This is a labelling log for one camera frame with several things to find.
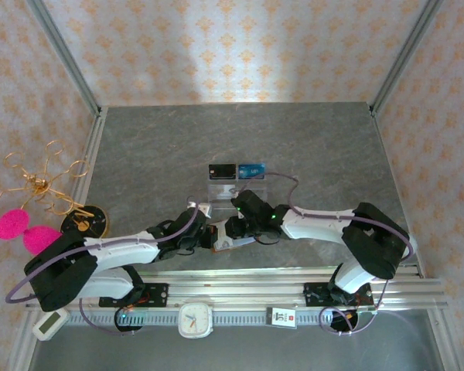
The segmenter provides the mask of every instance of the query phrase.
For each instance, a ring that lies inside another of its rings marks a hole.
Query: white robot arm
[[[210,206],[201,204],[189,227],[164,242],[155,241],[181,230],[191,220],[196,204],[190,203],[177,220],[165,221],[132,236],[84,239],[76,233],[65,233],[32,259],[24,271],[30,274],[53,257],[84,246],[83,253],[62,259],[31,279],[42,309],[54,311],[74,299],[93,297],[122,299],[131,304],[142,292],[135,270],[127,269],[132,264],[167,259],[181,249],[240,246],[258,241],[261,236],[286,240],[308,238],[341,243],[353,254],[353,258],[339,265],[328,283],[331,300],[346,305],[351,295],[373,278],[391,279],[406,249],[405,243],[392,233],[351,219],[370,218],[399,230],[408,238],[397,224],[371,204],[361,203],[356,209],[339,212],[305,209],[295,212],[287,205],[272,208],[250,190],[240,193],[232,203],[243,217],[233,216],[207,225]],[[308,214],[319,218],[304,217]]]

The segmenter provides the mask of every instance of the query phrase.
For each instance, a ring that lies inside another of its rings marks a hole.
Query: wall
[[[372,101],[425,0],[46,0],[102,105]]]
[[[426,273],[443,277],[464,347],[464,0],[445,0],[378,116]]]
[[[38,172],[45,144],[53,139],[62,139],[66,149],[49,170],[53,174],[63,171],[82,155],[92,120],[26,2],[0,1],[0,188],[22,185],[20,174],[3,167],[5,155],[23,151],[25,168]],[[65,178],[56,187],[68,191],[71,182]],[[0,216],[26,200],[25,193],[17,193],[0,199]],[[58,217],[44,213],[39,205],[26,208],[31,212],[31,225],[60,225]],[[22,269],[30,258],[20,241],[0,240],[0,370],[5,369],[22,315],[22,307],[6,305],[4,297],[24,277]]]

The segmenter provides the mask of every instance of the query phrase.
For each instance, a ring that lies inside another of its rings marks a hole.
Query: metal frame
[[[390,96],[390,93],[397,85],[398,79],[408,65],[409,60],[414,55],[415,50],[418,48],[419,42],[422,40],[423,35],[435,18],[435,14],[440,8],[443,0],[428,0],[423,11],[421,12],[418,21],[411,30],[408,38],[406,39],[404,46],[399,52],[397,59],[394,61],[393,66],[390,69],[387,77],[381,88],[378,90],[377,96],[374,102],[370,105],[370,111],[372,115],[380,112],[380,109],[384,106],[386,100]]]
[[[264,268],[217,271],[139,272],[144,282],[169,284],[166,308],[144,308],[142,311],[175,310],[188,302],[205,301],[214,311],[264,311],[268,306],[297,308],[318,312],[317,307],[306,307],[302,293],[305,282],[328,282],[335,267],[322,268]],[[382,280],[372,281],[374,299],[378,300],[384,286]],[[89,308],[96,311],[113,311],[99,308],[97,299],[85,299]],[[400,311],[410,309],[445,309],[445,292],[440,280],[422,279],[416,266],[399,267],[390,281],[380,309]],[[37,304],[28,305],[35,310]],[[77,311],[77,303],[65,307]],[[373,311],[374,307],[359,308]]]
[[[380,129],[378,127],[377,118],[375,115],[373,115],[373,122],[375,129],[377,130],[378,136],[380,137],[381,145],[385,149],[384,142],[380,135]],[[399,192],[399,188],[397,187],[397,182],[395,181],[396,178],[394,167],[392,166],[391,162],[388,161],[388,159],[387,162],[390,166],[392,178],[394,179],[399,199],[402,199],[401,193]],[[406,220],[409,220],[406,210],[403,209],[403,211],[404,218]],[[417,248],[415,256],[418,261],[418,264],[416,266],[416,268],[418,269],[418,273],[421,277],[425,278],[425,263],[421,257],[419,248]],[[435,336],[435,341],[437,343],[440,357],[442,357],[442,363],[445,368],[445,371],[464,370],[464,352],[462,350],[459,337],[457,336],[455,329],[452,327],[453,319],[451,318],[450,314],[447,313],[446,310],[436,308],[428,310],[428,317],[430,319],[430,324],[432,326],[432,331]]]
[[[87,193],[90,189],[91,179],[93,178],[94,165],[96,164],[96,158],[98,155],[98,149],[100,147],[101,135],[103,134],[103,128],[105,126],[105,120],[107,119],[107,107],[102,107],[100,114],[94,118],[94,123],[91,127],[90,134],[87,136],[86,144],[84,146],[83,159],[89,163],[89,171],[86,176],[76,178],[76,182],[72,188],[72,199],[76,203],[84,205],[87,198]],[[83,164],[83,168],[80,173],[86,171],[86,165]]]
[[[310,318],[316,317],[314,314],[319,312],[319,308],[305,306],[302,294],[303,284],[313,281],[328,281],[334,270],[335,267],[142,272],[143,281],[170,284],[169,300],[166,308],[146,308],[138,309],[138,311],[144,313],[146,318],[149,317],[149,323],[152,323],[151,316],[156,318],[168,317],[166,321],[169,323],[166,325],[175,325],[172,318],[175,317],[178,308],[187,302],[205,301],[213,306],[217,318],[229,318],[231,315],[236,317],[254,316],[264,313],[268,306],[279,306],[295,308],[301,315],[307,317],[305,325],[315,325],[317,320],[311,321]],[[371,283],[375,300],[380,297],[383,284],[384,281]],[[85,309],[92,319],[98,319],[101,321],[101,325],[112,323],[114,308],[100,308],[96,299],[86,300],[85,303]],[[73,320],[69,325],[81,325],[77,303],[66,306],[66,309],[73,314]],[[361,311],[374,310],[374,308],[360,309]],[[380,309],[382,311],[428,309],[433,313],[439,313],[443,318],[447,302],[440,280],[423,279],[416,266],[407,266],[398,268],[394,280],[387,286],[387,292]],[[32,335],[31,328],[39,318],[39,313],[41,311],[37,304],[26,306],[21,332],[15,341],[15,347],[9,361],[10,369],[24,369],[17,368],[17,365],[24,367],[30,364],[36,345],[36,338]],[[437,321],[443,323],[442,327],[445,330],[449,328],[445,319]],[[444,365],[451,365],[446,366],[445,370],[464,369],[453,367],[456,363],[449,361],[450,355],[456,353],[454,353],[453,343],[448,342],[448,339],[449,337],[444,335],[437,340]]]
[[[55,48],[58,53],[60,60],[62,60],[63,65],[66,67],[67,72],[72,77],[77,89],[79,89],[84,102],[86,102],[86,105],[92,114],[98,115],[100,107],[98,107],[90,87],[87,85],[83,74],[80,72],[80,68],[76,63],[76,60],[70,53],[69,48],[67,47],[59,29],[56,27],[48,8],[45,6],[45,3],[43,0],[27,0],[27,2],[38,19],[39,24],[43,27],[43,31],[45,31],[45,34],[48,36],[53,48]]]

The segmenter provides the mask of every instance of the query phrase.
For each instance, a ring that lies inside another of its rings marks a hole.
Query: white clock
[[[179,334],[188,339],[199,339],[213,331],[213,314],[204,303],[184,304],[179,310]]]

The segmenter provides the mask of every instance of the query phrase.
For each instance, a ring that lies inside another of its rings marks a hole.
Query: marble surface
[[[264,162],[269,171],[298,176],[293,199],[302,208],[352,209],[366,201],[405,226],[365,103],[111,107],[87,204],[107,212],[110,237],[137,233],[175,219],[189,195],[206,201],[208,164],[231,162]],[[292,184],[276,177],[267,182],[270,204],[286,203]],[[349,257],[334,243],[283,240],[218,254],[197,249],[145,268],[318,267]]]

